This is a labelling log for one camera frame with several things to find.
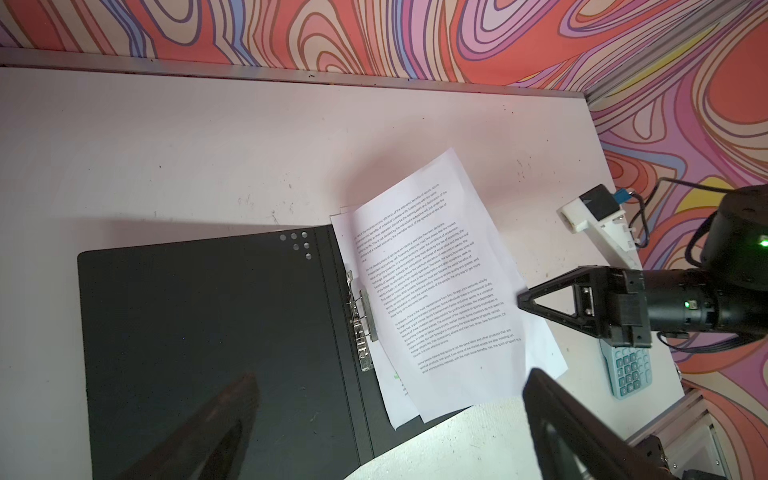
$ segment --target patterned wall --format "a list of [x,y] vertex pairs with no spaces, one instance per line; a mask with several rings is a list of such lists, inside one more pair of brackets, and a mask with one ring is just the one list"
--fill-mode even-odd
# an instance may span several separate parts
[[[584,91],[709,2],[0,0],[0,45]],[[768,0],[740,5],[591,105],[618,187],[768,181],[766,20]],[[661,193],[641,259],[685,267],[721,195]],[[727,433],[734,478],[768,472],[768,343],[675,359]]]

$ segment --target stack of paper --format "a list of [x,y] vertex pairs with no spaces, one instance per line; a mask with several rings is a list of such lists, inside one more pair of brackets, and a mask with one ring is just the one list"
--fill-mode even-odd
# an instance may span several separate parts
[[369,295],[392,427],[519,396],[534,367],[567,369],[546,321],[518,309],[525,282],[453,149],[331,220],[353,291]]

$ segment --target white tabletop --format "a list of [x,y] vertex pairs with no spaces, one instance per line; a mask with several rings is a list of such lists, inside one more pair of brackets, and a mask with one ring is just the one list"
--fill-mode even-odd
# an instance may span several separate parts
[[[535,285],[604,263],[555,210],[603,183],[582,99],[0,69],[0,465],[90,476],[75,257],[329,223],[454,147]],[[560,383],[624,437],[682,396],[670,353],[624,401],[552,325]],[[537,478],[520,399],[470,408],[351,478]]]

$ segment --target black clipboard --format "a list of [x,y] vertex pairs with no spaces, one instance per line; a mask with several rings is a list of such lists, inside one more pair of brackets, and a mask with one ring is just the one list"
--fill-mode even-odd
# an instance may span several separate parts
[[240,478],[342,478],[452,415],[389,424],[330,225],[83,252],[78,275],[97,480],[249,372]]

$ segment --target calculator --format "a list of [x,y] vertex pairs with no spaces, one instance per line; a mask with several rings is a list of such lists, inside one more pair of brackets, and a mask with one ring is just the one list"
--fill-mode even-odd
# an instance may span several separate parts
[[649,386],[654,376],[650,372],[649,349],[616,347],[600,341],[600,349],[608,367],[608,378],[614,396],[626,399]]

